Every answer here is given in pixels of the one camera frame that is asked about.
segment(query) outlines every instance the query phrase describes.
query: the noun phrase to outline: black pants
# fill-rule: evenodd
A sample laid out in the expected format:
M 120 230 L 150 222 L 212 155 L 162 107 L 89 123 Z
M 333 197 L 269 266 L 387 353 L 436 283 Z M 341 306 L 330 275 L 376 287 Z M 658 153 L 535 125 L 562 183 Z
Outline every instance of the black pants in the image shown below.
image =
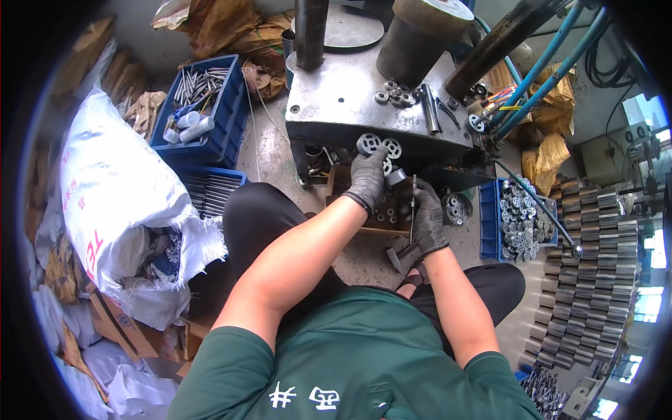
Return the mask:
M 224 208 L 223 227 L 228 260 L 233 265 L 236 279 L 245 273 L 271 242 L 305 221 L 306 216 L 295 203 L 270 184 L 248 183 L 231 194 Z M 525 293 L 523 274 L 510 264 L 482 265 L 467 269 L 464 273 L 483 299 L 495 325 L 518 305 Z M 346 287 L 349 286 L 330 267 L 315 289 L 285 314 L 279 332 L 324 305 Z M 420 285 L 410 301 L 429 317 L 441 336 L 444 350 L 453 357 L 439 322 L 431 285 Z

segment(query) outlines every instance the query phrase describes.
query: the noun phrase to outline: black cylinder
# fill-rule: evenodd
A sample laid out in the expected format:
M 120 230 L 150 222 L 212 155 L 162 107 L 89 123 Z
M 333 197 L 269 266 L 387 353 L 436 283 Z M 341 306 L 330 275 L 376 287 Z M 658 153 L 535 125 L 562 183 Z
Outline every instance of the black cylinder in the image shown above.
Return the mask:
M 416 87 L 447 47 L 474 19 L 459 0 L 396 0 L 394 19 L 376 59 L 378 72 L 397 83 Z
M 446 79 L 450 95 L 463 98 L 498 62 L 553 17 L 566 0 L 521 0 Z
M 329 0 L 295 0 L 296 64 L 304 70 L 315 70 L 324 59 L 325 30 Z

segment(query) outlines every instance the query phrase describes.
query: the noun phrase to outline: sandal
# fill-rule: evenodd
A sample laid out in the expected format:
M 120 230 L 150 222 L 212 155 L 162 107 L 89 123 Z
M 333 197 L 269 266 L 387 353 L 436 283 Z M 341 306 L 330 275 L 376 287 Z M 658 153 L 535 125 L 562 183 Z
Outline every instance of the sandal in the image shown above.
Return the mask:
M 420 286 L 421 284 L 429 284 L 429 276 L 427 275 L 427 269 L 425 268 L 425 264 L 423 264 L 423 258 L 420 257 L 418 258 L 411 268 L 409 268 L 409 273 L 411 272 L 412 269 L 416 269 L 417 271 L 420 271 L 420 274 L 413 274 L 409 276 L 406 274 L 406 278 L 401 282 L 399 286 L 395 289 L 395 291 L 399 290 L 401 286 L 405 284 L 412 284 L 415 287 Z

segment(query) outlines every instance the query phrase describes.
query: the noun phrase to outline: hand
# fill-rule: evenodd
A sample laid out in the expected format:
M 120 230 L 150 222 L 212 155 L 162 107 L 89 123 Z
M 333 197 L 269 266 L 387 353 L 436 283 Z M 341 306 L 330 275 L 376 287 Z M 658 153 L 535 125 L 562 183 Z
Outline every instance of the hand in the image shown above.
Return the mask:
M 386 147 L 380 147 L 373 155 L 366 157 L 358 155 L 350 168 L 350 188 L 343 193 L 364 207 L 370 215 L 373 214 L 378 197 L 382 195 L 385 181 L 382 162 L 387 157 Z
M 444 236 L 444 215 L 441 200 L 428 183 L 417 180 L 413 190 L 415 206 L 419 207 L 413 222 L 413 240 L 418 244 L 422 255 L 448 246 Z

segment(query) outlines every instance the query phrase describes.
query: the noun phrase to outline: green t-shirt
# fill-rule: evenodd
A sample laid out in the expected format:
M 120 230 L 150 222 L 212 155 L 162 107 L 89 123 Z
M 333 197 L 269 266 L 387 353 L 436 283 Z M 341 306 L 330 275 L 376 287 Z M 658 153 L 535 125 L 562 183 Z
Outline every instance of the green t-shirt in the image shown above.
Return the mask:
M 213 330 L 168 419 L 542 420 L 501 353 L 460 369 L 430 320 L 382 290 L 348 288 L 276 347 Z

